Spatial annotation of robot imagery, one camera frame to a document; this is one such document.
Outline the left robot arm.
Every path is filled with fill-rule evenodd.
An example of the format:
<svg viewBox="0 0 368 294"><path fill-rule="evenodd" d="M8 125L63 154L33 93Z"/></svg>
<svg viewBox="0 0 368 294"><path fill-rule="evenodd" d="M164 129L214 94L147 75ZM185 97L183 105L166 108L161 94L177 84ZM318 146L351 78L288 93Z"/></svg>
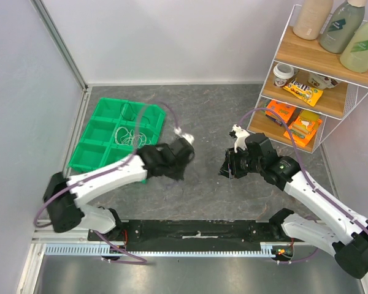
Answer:
<svg viewBox="0 0 368 294"><path fill-rule="evenodd" d="M182 180L194 158L194 137L183 134L171 144L145 145L135 153L97 170L66 178L55 173L45 190L43 208L54 232L75 228L98 231L109 241L122 234L121 220L114 209L93 207L93 199L111 190L152 177Z"/></svg>

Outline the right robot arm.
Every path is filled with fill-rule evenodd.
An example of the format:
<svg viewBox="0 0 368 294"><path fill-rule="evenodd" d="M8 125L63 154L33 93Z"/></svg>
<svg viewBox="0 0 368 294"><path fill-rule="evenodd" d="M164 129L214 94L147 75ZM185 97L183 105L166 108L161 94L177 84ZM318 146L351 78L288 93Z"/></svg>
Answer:
<svg viewBox="0 0 368 294"><path fill-rule="evenodd" d="M279 156L263 133L250 134L234 126L229 134L235 143L226 150L220 175L239 179L257 173L323 221L317 224L292 210L282 209L269 220L270 237L276 241L288 237L309 243L334 257L350 276L362 279L368 273L368 218L322 188L295 159Z"/></svg>

